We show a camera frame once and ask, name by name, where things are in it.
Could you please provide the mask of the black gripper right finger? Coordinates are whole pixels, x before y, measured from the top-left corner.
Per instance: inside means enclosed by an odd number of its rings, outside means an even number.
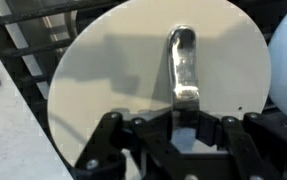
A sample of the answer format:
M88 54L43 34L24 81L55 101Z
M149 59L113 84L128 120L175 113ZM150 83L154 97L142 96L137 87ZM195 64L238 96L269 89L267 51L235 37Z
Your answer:
M197 112L196 139L228 149L241 180L282 180L287 177L287 129L254 112L242 120L221 119Z

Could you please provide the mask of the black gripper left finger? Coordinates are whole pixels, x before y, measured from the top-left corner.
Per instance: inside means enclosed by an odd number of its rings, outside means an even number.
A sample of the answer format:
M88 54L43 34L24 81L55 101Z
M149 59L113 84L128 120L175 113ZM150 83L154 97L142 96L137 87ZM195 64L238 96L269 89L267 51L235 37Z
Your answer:
M151 120L104 114L74 165L74 179L125 180L126 149L142 180L182 180L182 156L170 142L171 120L170 112Z

